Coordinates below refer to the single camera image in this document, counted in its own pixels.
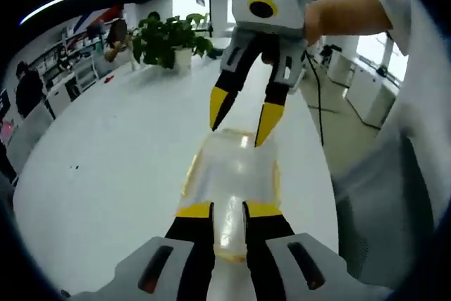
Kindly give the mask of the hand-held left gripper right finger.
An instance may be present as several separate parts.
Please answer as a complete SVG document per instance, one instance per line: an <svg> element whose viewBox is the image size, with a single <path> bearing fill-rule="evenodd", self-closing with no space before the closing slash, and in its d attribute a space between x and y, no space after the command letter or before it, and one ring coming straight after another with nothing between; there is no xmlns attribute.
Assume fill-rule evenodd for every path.
<svg viewBox="0 0 451 301"><path fill-rule="evenodd" d="M294 233L276 205L248 200L243 212L258 300L386 300L391 293L358 281L340 255L307 233Z"/></svg>

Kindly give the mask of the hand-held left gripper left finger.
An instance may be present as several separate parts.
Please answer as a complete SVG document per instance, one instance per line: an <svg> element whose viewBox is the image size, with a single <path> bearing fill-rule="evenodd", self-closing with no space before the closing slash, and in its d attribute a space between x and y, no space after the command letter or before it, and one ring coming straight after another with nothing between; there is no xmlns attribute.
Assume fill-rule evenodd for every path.
<svg viewBox="0 0 451 301"><path fill-rule="evenodd" d="M214 254L214 204L180 209L164 237L153 237L115 268L95 292L70 300L205 300Z"/></svg>

